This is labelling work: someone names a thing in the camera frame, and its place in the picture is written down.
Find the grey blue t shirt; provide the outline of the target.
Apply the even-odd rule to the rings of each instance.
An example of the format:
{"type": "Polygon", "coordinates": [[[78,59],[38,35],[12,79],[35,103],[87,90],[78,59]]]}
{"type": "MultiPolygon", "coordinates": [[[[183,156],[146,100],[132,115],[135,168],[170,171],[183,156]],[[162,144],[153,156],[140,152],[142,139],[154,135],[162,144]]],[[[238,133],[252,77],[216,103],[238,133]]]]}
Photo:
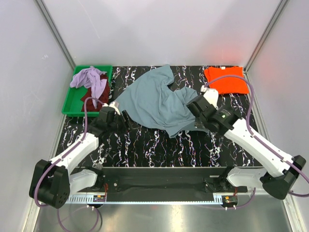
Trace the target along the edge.
{"type": "Polygon", "coordinates": [[[195,117],[187,104],[198,96],[197,91],[183,87],[172,91],[174,75],[169,65],[150,70],[137,78],[116,99],[119,111],[150,129],[164,130],[170,138],[181,131],[209,132],[195,126],[195,117]]]}

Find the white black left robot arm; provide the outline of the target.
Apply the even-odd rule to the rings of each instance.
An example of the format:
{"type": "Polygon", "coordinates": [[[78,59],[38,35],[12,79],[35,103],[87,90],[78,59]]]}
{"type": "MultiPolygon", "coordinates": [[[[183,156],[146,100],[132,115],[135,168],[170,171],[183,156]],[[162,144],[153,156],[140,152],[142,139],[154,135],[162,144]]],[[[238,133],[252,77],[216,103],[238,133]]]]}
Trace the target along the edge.
{"type": "Polygon", "coordinates": [[[64,152],[50,160],[40,160],[34,167],[29,196],[38,207],[61,208],[71,193],[90,187],[100,191],[104,179],[95,171],[85,170],[73,174],[77,165],[102,143],[106,134],[121,133],[132,129],[127,111],[104,106],[98,117],[86,121],[81,137],[64,152]]]}

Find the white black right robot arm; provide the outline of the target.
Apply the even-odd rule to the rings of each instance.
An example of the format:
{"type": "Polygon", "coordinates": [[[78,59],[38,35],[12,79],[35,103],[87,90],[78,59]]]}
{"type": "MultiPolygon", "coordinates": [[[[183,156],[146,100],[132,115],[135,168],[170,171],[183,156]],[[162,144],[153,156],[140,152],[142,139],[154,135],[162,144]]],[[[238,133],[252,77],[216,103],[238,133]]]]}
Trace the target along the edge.
{"type": "Polygon", "coordinates": [[[235,187],[263,188],[276,199],[286,198],[306,164],[302,156],[293,157],[278,149],[230,106],[216,109],[199,95],[187,107],[206,129],[238,144],[262,165],[259,169],[228,168],[219,179],[223,191],[235,187]]]}

